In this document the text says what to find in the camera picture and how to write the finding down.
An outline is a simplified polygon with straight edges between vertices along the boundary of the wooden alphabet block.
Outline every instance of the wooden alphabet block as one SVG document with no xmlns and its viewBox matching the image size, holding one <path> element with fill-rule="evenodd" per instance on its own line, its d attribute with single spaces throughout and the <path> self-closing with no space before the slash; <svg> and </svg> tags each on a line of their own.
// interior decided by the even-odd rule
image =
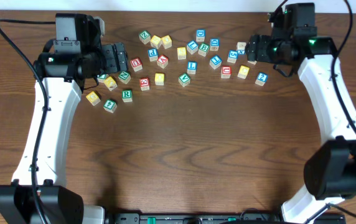
<svg viewBox="0 0 356 224">
<path fill-rule="evenodd" d="M 99 96 L 94 91 L 88 94 L 85 98 L 87 98 L 87 100 L 92 104 L 92 106 L 97 105 L 101 101 L 101 99 L 99 99 Z"/>
<path fill-rule="evenodd" d="M 205 39 L 205 30 L 199 29 L 196 31 L 196 42 L 204 42 Z"/>
<path fill-rule="evenodd" d="M 197 45 L 196 41 L 192 40 L 190 41 L 187 45 L 186 45 L 186 50 L 188 50 L 188 52 L 190 54 L 194 54 L 196 53 L 196 51 L 199 49 L 199 45 Z"/>
<path fill-rule="evenodd" d="M 255 80 L 255 83 L 257 85 L 263 86 L 267 79 L 268 79 L 268 75 L 260 72 L 260 74 L 258 74 L 257 76 L 257 80 Z"/>
<path fill-rule="evenodd" d="M 146 91 L 146 90 L 150 90 L 151 89 L 151 84 L 149 82 L 149 78 L 141 78 L 140 79 L 140 83 L 141 83 L 141 90 L 142 91 Z"/>
<path fill-rule="evenodd" d="M 247 77 L 249 71 L 250 71 L 249 67 L 246 67 L 244 65 L 240 66 L 238 77 L 245 79 Z"/>
<path fill-rule="evenodd" d="M 164 74 L 163 73 L 156 73 L 154 75 L 154 82 L 156 85 L 164 85 Z"/>
<path fill-rule="evenodd" d="M 188 62 L 187 73 L 191 75 L 196 75 L 197 62 Z"/>
<path fill-rule="evenodd" d="M 107 78 L 104 84 L 106 85 L 106 87 L 108 87 L 109 91 L 117 88 L 117 83 L 112 77 Z"/>
<path fill-rule="evenodd" d="M 123 102 L 125 103 L 133 101 L 133 92 L 131 90 L 123 90 L 121 96 L 123 98 Z"/>
<path fill-rule="evenodd" d="M 122 83 L 128 84 L 128 82 L 131 80 L 131 75 L 128 72 L 121 72 L 120 75 L 118 75 L 118 79 Z"/>
<path fill-rule="evenodd" d="M 114 113 L 116 108 L 117 108 L 117 104 L 113 100 L 106 100 L 105 105 L 103 105 L 103 109 L 109 111 L 110 113 Z"/>
<path fill-rule="evenodd" d="M 148 50 L 149 60 L 151 62 L 156 61 L 159 58 L 159 54 L 157 53 L 157 49 L 149 49 Z"/>
<path fill-rule="evenodd" d="M 183 73 L 179 78 L 178 78 L 179 83 L 182 85 L 182 87 L 185 87 L 190 84 L 190 77 L 188 74 Z"/>
<path fill-rule="evenodd" d="M 130 62 L 131 62 L 131 66 L 134 69 L 134 72 L 137 72 L 142 69 L 142 62 L 139 58 L 134 58 Z"/>
<path fill-rule="evenodd" d="M 227 62 L 236 63 L 237 58 L 238 58 L 238 52 L 236 50 L 230 50 L 228 54 Z"/>
<path fill-rule="evenodd" d="M 208 44 L 202 43 L 199 47 L 199 55 L 205 57 L 210 50 L 210 46 Z"/>
<path fill-rule="evenodd" d="M 168 58 L 164 55 L 160 55 L 160 57 L 157 60 L 157 65 L 160 66 L 161 68 L 165 68 L 168 65 Z"/>
<path fill-rule="evenodd" d="M 108 74 L 98 75 L 98 82 L 103 83 L 109 77 Z"/>
<path fill-rule="evenodd" d="M 220 39 L 210 39 L 210 50 L 217 51 L 220 48 Z"/>
<path fill-rule="evenodd" d="M 151 39 L 151 46 L 158 49 L 161 46 L 161 43 L 162 43 L 161 38 L 156 35 L 153 35 Z"/>
<path fill-rule="evenodd" d="M 236 50 L 245 50 L 246 49 L 246 42 L 238 42 L 236 46 Z"/>
<path fill-rule="evenodd" d="M 178 60 L 186 59 L 186 48 L 178 47 L 177 48 Z"/>
<path fill-rule="evenodd" d="M 172 47 L 172 40 L 169 35 L 161 37 L 162 44 L 164 46 L 164 49 Z"/>
<path fill-rule="evenodd" d="M 139 39 L 143 44 L 147 44 L 151 41 L 151 34 L 147 30 L 144 30 L 139 34 Z"/>
<path fill-rule="evenodd" d="M 230 78 L 232 74 L 232 69 L 229 66 L 221 67 L 221 78 Z"/>
<path fill-rule="evenodd" d="M 210 66 L 215 70 L 216 68 L 218 68 L 219 66 L 221 66 L 221 64 L 222 64 L 222 60 L 221 60 L 221 58 L 218 56 L 218 55 L 216 55 L 216 56 L 214 56 L 214 57 L 212 57 L 211 59 L 210 59 Z"/>
</svg>

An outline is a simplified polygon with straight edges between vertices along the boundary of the blue block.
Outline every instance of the blue block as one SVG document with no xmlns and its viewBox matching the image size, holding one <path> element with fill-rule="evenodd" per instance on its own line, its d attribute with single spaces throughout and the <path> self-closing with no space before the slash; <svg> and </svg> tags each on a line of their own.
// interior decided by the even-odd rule
<svg viewBox="0 0 356 224">
<path fill-rule="evenodd" d="M 196 37 L 205 37 L 205 29 L 197 30 Z"/>
<path fill-rule="evenodd" d="M 214 65 L 218 65 L 219 63 L 222 62 L 221 58 L 220 58 L 218 55 L 212 57 L 212 58 L 210 59 L 210 61 L 211 61 Z"/>
<path fill-rule="evenodd" d="M 157 56 L 157 49 L 148 50 L 149 57 Z"/>
<path fill-rule="evenodd" d="M 196 70 L 197 69 L 197 62 L 188 62 L 188 69 L 189 70 Z"/>
<path fill-rule="evenodd" d="M 210 46 L 219 47 L 220 46 L 220 39 L 210 39 Z"/>
<path fill-rule="evenodd" d="M 228 57 L 237 59 L 238 58 L 238 52 L 236 50 L 230 50 Z"/>
<path fill-rule="evenodd" d="M 196 47 L 198 47 L 199 45 L 196 43 L 196 41 L 192 40 L 190 41 L 188 44 L 188 47 L 192 50 L 194 50 Z"/>
<path fill-rule="evenodd" d="M 260 72 L 260 74 L 258 74 L 257 76 L 257 80 L 261 82 L 266 82 L 267 79 L 268 79 L 268 75 L 262 72 Z"/>
</svg>

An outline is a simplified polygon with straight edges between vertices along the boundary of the yellow block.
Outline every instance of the yellow block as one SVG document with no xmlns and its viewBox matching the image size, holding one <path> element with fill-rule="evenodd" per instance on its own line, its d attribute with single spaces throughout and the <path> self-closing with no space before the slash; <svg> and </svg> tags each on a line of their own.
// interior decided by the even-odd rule
<svg viewBox="0 0 356 224">
<path fill-rule="evenodd" d="M 186 55 L 186 48 L 185 47 L 178 47 L 177 48 L 178 56 L 185 56 Z"/>
<path fill-rule="evenodd" d="M 92 104 L 94 104 L 94 102 L 100 100 L 100 99 L 99 99 L 99 96 L 98 96 L 94 91 L 92 91 L 90 94 L 88 94 L 88 95 L 86 96 L 86 98 L 87 98 L 87 100 L 88 100 L 90 103 L 92 103 Z"/>
<path fill-rule="evenodd" d="M 107 87 L 112 87 L 112 86 L 117 85 L 116 81 L 111 77 L 105 79 L 104 83 Z"/>
<path fill-rule="evenodd" d="M 156 36 L 156 35 L 153 35 L 152 39 L 151 39 L 151 42 L 154 44 L 154 45 L 159 45 L 161 41 L 161 38 Z"/>
<path fill-rule="evenodd" d="M 163 73 L 156 73 L 154 76 L 155 82 L 164 82 L 164 74 Z"/>
<path fill-rule="evenodd" d="M 172 42 L 171 37 L 169 35 L 162 37 L 161 40 L 163 41 L 164 45 L 168 45 L 169 43 Z"/>
<path fill-rule="evenodd" d="M 239 73 L 242 75 L 248 75 L 248 71 L 250 70 L 249 67 L 246 67 L 244 65 L 240 66 Z"/>
</svg>

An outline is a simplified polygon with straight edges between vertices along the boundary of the black base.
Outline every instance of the black base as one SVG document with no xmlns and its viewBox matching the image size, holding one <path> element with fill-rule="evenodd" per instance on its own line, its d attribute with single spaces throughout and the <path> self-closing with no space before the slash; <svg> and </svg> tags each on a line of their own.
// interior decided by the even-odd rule
<svg viewBox="0 0 356 224">
<path fill-rule="evenodd" d="M 240 223 L 284 223 L 280 217 L 270 213 L 262 213 L 268 220 L 264 221 L 259 213 L 246 213 L 240 221 L 240 214 L 233 215 L 139 215 L 136 213 L 120 213 L 110 215 L 106 224 L 221 224 L 231 221 L 232 224 Z M 314 224 L 346 224 L 344 215 L 321 215 Z"/>
<path fill-rule="evenodd" d="M 127 71 L 127 53 L 123 43 L 102 45 L 102 53 L 106 58 L 105 74 Z"/>
<path fill-rule="evenodd" d="M 81 223 L 84 204 L 78 194 L 60 186 L 39 186 L 44 212 L 51 224 Z M 0 185 L 0 214 L 9 224 L 41 223 L 31 186 Z"/>
</svg>

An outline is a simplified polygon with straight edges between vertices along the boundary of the wood grain surface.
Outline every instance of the wood grain surface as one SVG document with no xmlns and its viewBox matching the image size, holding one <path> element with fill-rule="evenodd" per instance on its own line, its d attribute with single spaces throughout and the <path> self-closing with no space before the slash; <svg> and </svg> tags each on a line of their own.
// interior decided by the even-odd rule
<svg viewBox="0 0 356 224">
<path fill-rule="evenodd" d="M 82 12 L 100 16 L 106 24 L 103 44 L 123 42 L 129 59 L 140 57 L 144 69 L 130 70 L 128 85 L 96 90 L 102 102 L 117 100 L 114 114 L 92 106 L 84 92 L 73 119 L 67 152 L 67 187 L 85 203 L 144 213 L 240 212 L 249 207 L 273 210 L 303 184 L 304 163 L 319 149 L 320 135 L 311 101 L 295 75 L 284 78 L 272 65 L 256 66 L 239 57 L 226 63 L 228 51 L 252 34 L 270 34 L 265 13 Z M 0 17 L 53 21 L 55 12 L 0 11 Z M 336 45 L 347 31 L 345 14 L 318 14 L 319 35 Z M 2 24 L 9 37 L 34 61 L 54 26 Z M 220 50 L 206 57 L 177 60 L 177 47 L 207 30 L 221 40 Z M 150 62 L 139 41 L 140 31 L 170 35 L 173 47 L 159 53 L 169 57 L 161 69 Z M 221 80 L 210 58 L 217 53 L 233 75 Z M 342 52 L 344 79 L 356 106 L 355 27 Z M 182 88 L 178 76 L 188 60 L 198 62 L 197 74 Z M 246 80 L 237 78 L 240 65 L 250 67 Z M 165 86 L 154 74 L 166 74 Z M 269 75 L 255 85 L 258 72 Z M 149 77 L 151 90 L 142 92 L 139 79 Z M 133 90 L 133 103 L 123 103 L 122 89 Z M 0 36 L 0 184 L 8 184 L 26 145 L 34 108 L 34 79 L 27 65 Z M 356 198 L 345 202 L 356 212 Z M 348 223 L 356 220 L 347 217 Z"/>
</svg>

